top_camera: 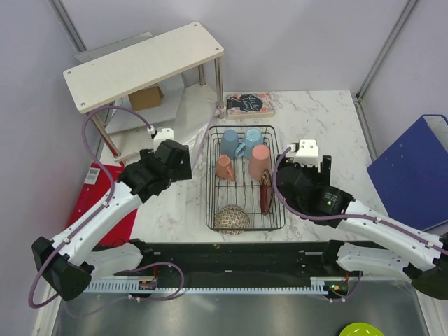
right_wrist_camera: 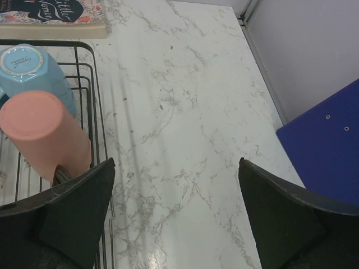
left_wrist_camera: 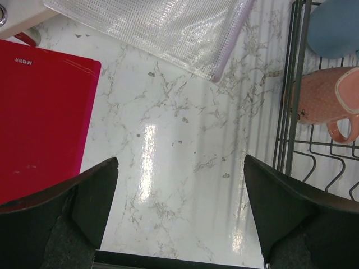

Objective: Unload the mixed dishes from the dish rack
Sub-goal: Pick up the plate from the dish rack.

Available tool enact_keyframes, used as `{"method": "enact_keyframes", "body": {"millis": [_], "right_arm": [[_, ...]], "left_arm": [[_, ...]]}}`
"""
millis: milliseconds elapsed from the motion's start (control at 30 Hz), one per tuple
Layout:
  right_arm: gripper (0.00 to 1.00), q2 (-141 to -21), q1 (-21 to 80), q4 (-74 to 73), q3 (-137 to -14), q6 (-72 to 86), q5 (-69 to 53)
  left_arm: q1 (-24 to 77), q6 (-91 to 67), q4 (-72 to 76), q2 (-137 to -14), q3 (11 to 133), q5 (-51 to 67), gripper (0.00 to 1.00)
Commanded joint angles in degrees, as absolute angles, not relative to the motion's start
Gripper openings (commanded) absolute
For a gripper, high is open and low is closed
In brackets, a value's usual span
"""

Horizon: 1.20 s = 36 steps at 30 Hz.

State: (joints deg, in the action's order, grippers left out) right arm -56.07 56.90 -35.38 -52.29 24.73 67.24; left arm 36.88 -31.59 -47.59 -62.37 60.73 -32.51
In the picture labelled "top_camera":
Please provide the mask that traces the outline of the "pink tumbler cup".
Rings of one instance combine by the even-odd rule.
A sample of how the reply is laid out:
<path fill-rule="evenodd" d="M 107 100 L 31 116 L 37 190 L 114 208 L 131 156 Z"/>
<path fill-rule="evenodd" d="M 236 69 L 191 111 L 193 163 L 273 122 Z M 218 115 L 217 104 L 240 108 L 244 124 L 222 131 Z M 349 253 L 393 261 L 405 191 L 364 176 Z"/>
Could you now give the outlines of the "pink tumbler cup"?
<path fill-rule="evenodd" d="M 265 170 L 271 171 L 270 149 L 266 145 L 260 144 L 252 150 L 248 173 L 252 179 L 259 181 Z"/>

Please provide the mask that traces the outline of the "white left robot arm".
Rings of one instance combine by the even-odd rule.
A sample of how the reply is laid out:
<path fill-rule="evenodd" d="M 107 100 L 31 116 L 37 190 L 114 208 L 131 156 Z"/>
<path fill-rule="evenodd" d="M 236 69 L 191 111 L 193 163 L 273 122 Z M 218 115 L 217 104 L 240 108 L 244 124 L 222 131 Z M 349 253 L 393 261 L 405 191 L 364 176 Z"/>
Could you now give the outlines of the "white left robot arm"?
<path fill-rule="evenodd" d="M 153 269 L 153 257 L 133 243 L 93 250 L 124 217 L 152 196 L 192 177 L 187 145 L 167 139 L 156 150 L 141 150 L 140 156 L 74 224 L 52 239 L 39 237 L 31 245 L 37 277 L 44 278 L 63 300 L 77 298 L 96 279 L 130 270 L 146 275 Z"/>

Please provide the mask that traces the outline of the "red floral plate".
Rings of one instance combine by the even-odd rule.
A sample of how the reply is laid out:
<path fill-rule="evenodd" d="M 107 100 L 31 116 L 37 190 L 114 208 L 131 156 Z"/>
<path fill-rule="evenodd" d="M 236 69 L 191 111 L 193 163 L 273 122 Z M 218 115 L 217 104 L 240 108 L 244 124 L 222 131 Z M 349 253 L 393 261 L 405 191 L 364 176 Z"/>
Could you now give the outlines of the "red floral plate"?
<path fill-rule="evenodd" d="M 262 215 L 266 216 L 272 205 L 273 198 L 272 177 L 270 171 L 265 169 L 260 180 L 260 209 Z"/>

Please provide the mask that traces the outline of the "pink mug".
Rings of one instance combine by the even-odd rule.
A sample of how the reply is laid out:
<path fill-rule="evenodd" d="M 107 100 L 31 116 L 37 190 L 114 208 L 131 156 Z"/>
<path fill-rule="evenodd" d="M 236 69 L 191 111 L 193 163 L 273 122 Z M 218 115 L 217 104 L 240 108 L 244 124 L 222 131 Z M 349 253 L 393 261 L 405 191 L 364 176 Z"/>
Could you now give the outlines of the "pink mug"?
<path fill-rule="evenodd" d="M 215 173 L 220 179 L 235 181 L 235 173 L 232 168 L 232 161 L 227 155 L 221 155 L 217 159 Z"/>

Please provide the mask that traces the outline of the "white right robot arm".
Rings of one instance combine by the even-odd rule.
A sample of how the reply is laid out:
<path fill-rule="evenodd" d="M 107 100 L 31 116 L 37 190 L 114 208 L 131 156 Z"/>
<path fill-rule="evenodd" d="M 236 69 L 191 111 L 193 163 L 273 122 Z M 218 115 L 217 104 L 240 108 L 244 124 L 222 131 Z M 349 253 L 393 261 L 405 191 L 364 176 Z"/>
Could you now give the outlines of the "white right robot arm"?
<path fill-rule="evenodd" d="M 278 155 L 273 188 L 292 214 L 317 225 L 339 228 L 376 244 L 356 247 L 330 240 L 320 259 L 331 276 L 342 270 L 401 278 L 431 298 L 447 299 L 447 239 L 414 229 L 373 211 L 351 194 L 332 187 L 329 175 Z"/>

